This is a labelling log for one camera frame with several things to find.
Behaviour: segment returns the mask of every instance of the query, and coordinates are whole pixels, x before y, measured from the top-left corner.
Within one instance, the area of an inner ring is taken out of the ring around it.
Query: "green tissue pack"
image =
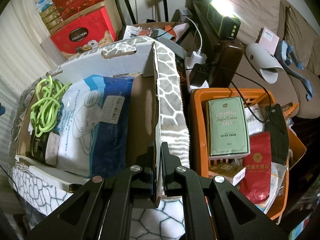
[[[209,100],[206,113],[210,160],[237,159],[250,154],[247,119],[240,97]]]

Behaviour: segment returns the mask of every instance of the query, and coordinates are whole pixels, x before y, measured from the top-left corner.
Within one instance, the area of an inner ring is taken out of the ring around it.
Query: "silver screw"
[[[224,177],[222,177],[222,176],[215,176],[215,177],[214,177],[214,180],[215,180],[216,182],[218,182],[218,183],[222,183],[222,182],[224,182]]]
[[[187,171],[187,168],[184,167],[184,166],[179,166],[179,167],[177,167],[177,172],[184,173],[184,172],[186,172],[186,171]]]
[[[133,166],[131,166],[130,170],[131,170],[131,171],[135,171],[135,172],[137,172],[137,171],[140,171],[140,170],[141,170],[141,168],[140,168],[140,166],[139,166],[139,165],[133,165]]]
[[[94,183],[100,183],[100,182],[102,181],[102,177],[101,177],[101,176],[94,176],[94,177],[92,178],[92,181],[93,181]]]

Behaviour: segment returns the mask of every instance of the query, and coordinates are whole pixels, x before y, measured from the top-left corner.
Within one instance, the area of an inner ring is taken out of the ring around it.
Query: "sofa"
[[[281,106],[299,107],[292,116],[313,119],[320,116],[320,38],[311,25],[286,0],[229,0],[235,13],[241,20],[237,39],[245,47],[256,42],[261,28],[267,27],[276,33],[281,40],[286,40],[294,47],[298,60],[304,69],[299,70],[294,64],[290,68],[307,78],[315,95],[306,100],[306,90],[300,80],[279,71],[274,84],[267,83],[250,65],[243,55],[237,72],[263,85],[274,95]],[[238,88],[261,88],[248,80],[235,75],[233,82]]]

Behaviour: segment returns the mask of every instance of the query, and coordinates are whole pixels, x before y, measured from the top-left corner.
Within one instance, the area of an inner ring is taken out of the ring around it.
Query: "white charging cable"
[[[184,16],[184,17],[187,18],[190,22],[193,23],[193,25],[194,25],[194,26],[196,27],[196,29],[197,29],[197,32],[199,33],[199,36],[200,36],[200,48],[198,49],[197,54],[200,55],[201,49],[202,49],[202,36],[201,36],[201,33],[200,33],[199,29],[198,29],[198,26],[195,24],[195,22],[194,22],[193,20],[191,20],[191,19],[190,19],[189,17],[187,17],[187,16]]]

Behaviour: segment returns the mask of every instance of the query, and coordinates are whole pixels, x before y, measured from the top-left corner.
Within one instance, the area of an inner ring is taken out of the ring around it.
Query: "blue and white plastic package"
[[[104,178],[125,168],[129,106],[134,78],[92,75],[64,94],[56,130],[56,168]]]

